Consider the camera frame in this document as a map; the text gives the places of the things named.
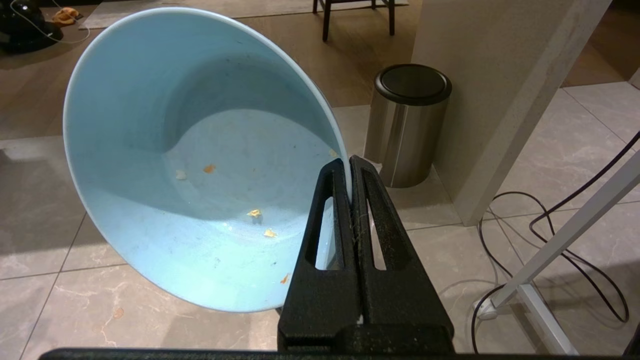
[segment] tile floor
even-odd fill
[[[362,153],[367,112],[367,106],[335,109],[351,154]],[[552,204],[604,166],[639,129],[640,90],[626,83],[560,89],[501,191],[527,191]],[[470,352],[471,304],[506,278],[483,252],[476,229],[460,224],[436,172],[415,188],[390,194],[454,322],[456,350]],[[579,197],[554,214],[556,225],[585,200]],[[500,199],[492,210],[503,219],[485,222],[488,246],[515,272],[539,246],[527,224],[540,211],[517,197]],[[275,311],[203,309],[126,265],[85,215],[58,136],[0,142],[0,213],[0,359],[35,360],[69,346],[276,348]],[[636,188],[572,245],[619,284],[630,305],[629,323],[615,322],[561,259],[536,278],[582,354],[620,354],[640,321],[639,220]],[[606,284],[603,289],[613,295]],[[528,316],[516,300],[498,319],[481,322],[480,351],[547,352]]]

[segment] stainless steel trash can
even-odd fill
[[[450,95],[449,78],[431,67],[394,65],[376,76],[364,157],[382,164],[385,186],[427,178]]]

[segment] chair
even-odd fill
[[[324,25],[322,28],[322,41],[326,42],[326,39],[329,37],[329,17],[331,16],[331,5],[339,4],[339,3],[354,3],[356,1],[363,0],[314,0],[314,10],[313,13],[318,13],[318,1],[320,2],[320,6],[324,10]],[[396,32],[396,0],[382,0],[382,2],[389,9],[389,35],[393,35]],[[375,10],[376,0],[371,0],[371,8]]]

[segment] bowl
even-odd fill
[[[105,239],[160,288],[220,311],[282,306],[320,169],[341,158],[351,189],[315,84],[264,36],[211,12],[147,10],[102,32],[73,71],[63,129]],[[330,201],[320,237],[325,269]]]

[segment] white cable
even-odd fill
[[[13,0],[10,4],[9,4],[9,8],[11,10],[13,10],[13,12],[15,12],[18,16],[22,17],[24,20],[26,20],[28,23],[30,23],[31,25],[33,25],[34,28],[36,28],[39,32],[41,32],[44,36],[50,38],[51,40],[55,41],[55,42],[61,42],[63,44],[77,44],[79,42],[83,42],[86,39],[88,39],[91,36],[91,29],[87,28],[87,34],[86,36],[78,41],[64,41],[64,40],[58,40],[56,38],[53,38],[52,36],[50,36],[49,34],[45,33],[44,31],[42,31],[42,29],[40,29],[36,24],[33,23],[33,21],[29,20],[26,16],[24,16],[23,14],[19,13],[18,11],[16,11],[16,9],[13,8],[13,4],[18,1],[18,0]],[[58,5],[58,3],[56,3],[55,0],[51,0],[60,10],[62,10],[62,7],[60,5]]]

